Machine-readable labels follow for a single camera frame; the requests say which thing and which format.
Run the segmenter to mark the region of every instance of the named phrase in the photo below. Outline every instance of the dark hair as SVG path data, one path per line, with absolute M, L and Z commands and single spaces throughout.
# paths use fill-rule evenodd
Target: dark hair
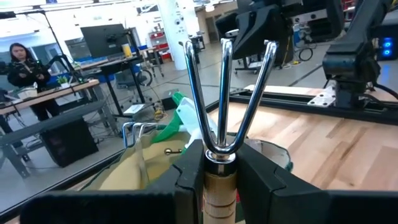
M 26 59 L 33 59 L 32 53 L 22 44 L 20 43 L 13 43 L 10 45 L 10 56 L 11 56 L 11 61 L 12 62 L 19 62 L 18 58 L 16 58 L 13 54 L 12 54 L 12 49 L 14 47 L 22 47 L 25 52 L 26 52 Z

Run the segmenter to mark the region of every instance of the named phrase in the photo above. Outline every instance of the woman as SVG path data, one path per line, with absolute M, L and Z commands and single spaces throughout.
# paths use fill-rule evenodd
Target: woman
M 51 75 L 45 68 L 40 69 L 41 73 L 37 73 L 34 70 L 36 61 L 25 46 L 18 43 L 11 44 L 10 55 L 11 69 L 7 77 L 9 83 L 21 88 L 32 86 L 36 82 L 38 93 L 46 90 L 47 82 L 50 80 Z M 39 121 L 49 118 L 47 111 L 52 116 L 60 114 L 59 105 L 54 99 L 32 105 L 30 108 L 32 108 Z

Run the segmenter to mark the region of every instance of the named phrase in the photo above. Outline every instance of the metal clip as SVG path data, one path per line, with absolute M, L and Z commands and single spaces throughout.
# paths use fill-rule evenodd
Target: metal clip
M 221 78 L 220 78 L 220 105 L 218 112 L 218 135 L 217 144 L 211 137 L 211 132 L 206 116 L 205 102 L 203 100 L 203 93 L 201 90 L 201 84 L 199 79 L 198 67 L 195 61 L 195 54 L 193 45 L 190 41 L 184 44 L 185 61 L 187 63 L 188 76 L 191 83 L 192 95 L 195 102 L 197 116 L 199 119 L 200 129 L 207 148 L 215 155 L 206 153 L 207 157 L 212 157 L 215 161 L 228 161 L 230 160 L 229 155 L 235 153 L 242 145 L 244 138 L 246 137 L 250 125 L 253 121 L 254 114 L 256 113 L 259 105 L 262 93 L 266 87 L 267 79 L 271 73 L 272 66 L 275 62 L 275 55 L 277 51 L 277 43 L 273 41 L 264 41 L 266 46 L 266 52 L 262 66 L 259 72 L 256 86 L 252 97 L 249 102 L 249 106 L 246 110 L 244 118 L 242 120 L 239 131 L 234 141 L 227 145 L 226 143 L 226 129 L 228 120 L 228 105 L 229 105 L 229 86 L 231 80 L 231 65 L 232 65 L 232 53 L 233 44 L 229 39 L 222 39 L 222 61 L 221 61 Z
M 136 122 L 127 122 L 124 123 L 122 126 L 122 134 L 123 134 L 123 143 L 124 143 L 124 148 L 127 149 L 128 147 L 128 140 L 127 140 L 127 132 L 126 130 L 128 128 L 131 128 L 131 135 L 132 135 L 132 145 L 136 144 L 136 130 L 137 128 L 140 128 L 138 138 L 141 138 L 141 136 L 144 134 L 145 127 L 148 126 L 156 126 L 158 125 L 157 123 L 136 123 Z

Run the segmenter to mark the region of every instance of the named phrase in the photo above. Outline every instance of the black box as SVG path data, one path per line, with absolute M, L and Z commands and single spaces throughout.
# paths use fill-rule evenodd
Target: black box
M 98 152 L 97 145 L 83 118 L 58 128 L 46 130 L 40 135 L 51 158 L 60 167 L 66 167 Z
M 165 111 L 177 109 L 178 105 L 173 100 L 173 95 L 176 92 L 178 92 L 178 89 L 169 90 L 163 93 L 162 104 Z

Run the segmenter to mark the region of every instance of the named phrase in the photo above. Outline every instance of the blue light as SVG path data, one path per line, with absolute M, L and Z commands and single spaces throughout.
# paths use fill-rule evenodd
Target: blue light
M 391 56 L 391 50 L 383 50 L 383 56 L 388 57 Z
M 389 47 L 391 47 L 392 46 L 392 42 L 385 42 L 384 44 L 383 44 L 383 47 L 385 47 L 385 48 L 389 48 Z

